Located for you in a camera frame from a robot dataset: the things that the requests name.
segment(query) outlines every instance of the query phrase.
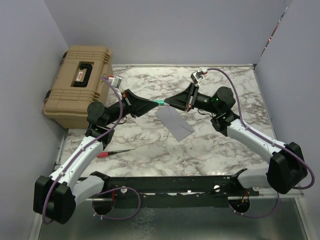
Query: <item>gray paper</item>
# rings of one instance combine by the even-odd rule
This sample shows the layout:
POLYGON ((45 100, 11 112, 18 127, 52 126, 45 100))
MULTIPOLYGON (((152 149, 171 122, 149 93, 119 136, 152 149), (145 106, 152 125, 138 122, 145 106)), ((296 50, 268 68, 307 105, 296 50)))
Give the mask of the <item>gray paper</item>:
POLYGON ((171 106, 164 106, 155 112, 165 127, 170 131, 174 138, 180 142, 188 137, 195 130, 190 124, 171 106))

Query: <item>plastic case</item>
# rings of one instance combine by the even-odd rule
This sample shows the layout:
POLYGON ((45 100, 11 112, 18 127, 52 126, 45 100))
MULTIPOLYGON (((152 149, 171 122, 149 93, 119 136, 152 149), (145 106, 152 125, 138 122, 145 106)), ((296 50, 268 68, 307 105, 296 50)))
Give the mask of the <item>plastic case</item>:
POLYGON ((109 86, 100 76, 113 75, 111 60, 107 47, 71 46, 45 96, 43 113, 66 129, 86 129, 88 105, 106 103, 109 86))

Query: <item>teal object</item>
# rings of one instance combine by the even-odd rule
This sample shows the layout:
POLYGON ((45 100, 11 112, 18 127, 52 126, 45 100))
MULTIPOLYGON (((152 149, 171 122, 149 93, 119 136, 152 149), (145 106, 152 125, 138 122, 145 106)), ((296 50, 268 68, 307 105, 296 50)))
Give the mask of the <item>teal object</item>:
POLYGON ((158 103, 160 106, 164 106, 165 105, 165 101, 164 100, 152 100, 152 101, 158 103))

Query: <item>marble table top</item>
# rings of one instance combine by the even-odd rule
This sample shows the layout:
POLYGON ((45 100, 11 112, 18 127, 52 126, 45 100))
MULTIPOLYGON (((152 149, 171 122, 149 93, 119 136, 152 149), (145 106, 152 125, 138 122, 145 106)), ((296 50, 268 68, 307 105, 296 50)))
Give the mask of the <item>marble table top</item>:
MULTIPOLYGON (((245 121, 273 137, 253 68, 220 68, 229 74, 236 86, 245 121)), ((123 77, 120 86, 122 90, 130 89, 142 98, 163 100, 186 89, 191 82, 191 73, 198 69, 200 68, 125 66, 115 67, 113 71, 114 75, 123 77)), ((200 85, 199 92, 211 96, 221 86, 231 87, 221 73, 210 71, 200 85)), ((116 96, 110 89, 106 106, 115 102, 116 96)), ((87 177, 94 171, 111 177, 227 175, 242 168, 258 169, 267 166, 260 156, 246 146, 216 132, 211 125, 210 116, 200 115, 195 109, 188 113, 179 111, 195 132, 177 142, 155 115, 159 108, 156 107, 136 119, 128 116, 125 124, 115 128, 113 139, 105 149, 135 150, 95 158, 82 177, 87 177)), ((233 110, 238 113, 236 105, 233 110)), ((61 155, 62 163, 79 146, 84 133, 84 129, 69 130, 61 155)))

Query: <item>gray wall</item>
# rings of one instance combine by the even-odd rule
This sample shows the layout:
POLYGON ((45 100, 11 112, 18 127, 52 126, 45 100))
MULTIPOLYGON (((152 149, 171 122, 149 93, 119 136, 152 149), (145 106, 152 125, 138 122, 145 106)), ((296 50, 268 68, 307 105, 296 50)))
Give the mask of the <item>gray wall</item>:
POLYGON ((0 33, 0 239, 25 240, 62 139, 42 106, 67 44, 42 0, 1 1, 0 33))
POLYGON ((256 73, 277 137, 300 144, 317 177, 314 187, 304 192, 320 237, 319 10, 319 0, 294 0, 256 73))
POLYGON ((254 64, 288 0, 44 0, 68 45, 115 64, 254 64))

